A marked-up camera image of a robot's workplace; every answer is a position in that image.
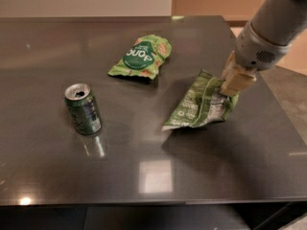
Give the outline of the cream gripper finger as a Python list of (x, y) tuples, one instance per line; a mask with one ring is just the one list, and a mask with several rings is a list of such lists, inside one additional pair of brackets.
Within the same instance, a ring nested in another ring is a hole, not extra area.
[(257, 81), (256, 73), (256, 68), (236, 65), (234, 75), (228, 80), (222, 79), (224, 82), (221, 86), (220, 93), (229, 97), (237, 95)]
[(235, 54), (234, 52), (231, 52), (224, 66), (224, 70), (222, 72), (222, 79), (225, 81), (230, 79), (235, 73), (235, 67), (236, 67)]

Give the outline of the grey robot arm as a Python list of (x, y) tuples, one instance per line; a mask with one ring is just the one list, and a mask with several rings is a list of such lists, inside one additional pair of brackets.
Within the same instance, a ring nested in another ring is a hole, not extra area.
[(239, 33), (222, 79), (221, 94), (237, 95), (256, 82), (256, 72), (272, 68), (307, 28), (307, 0), (265, 0)]

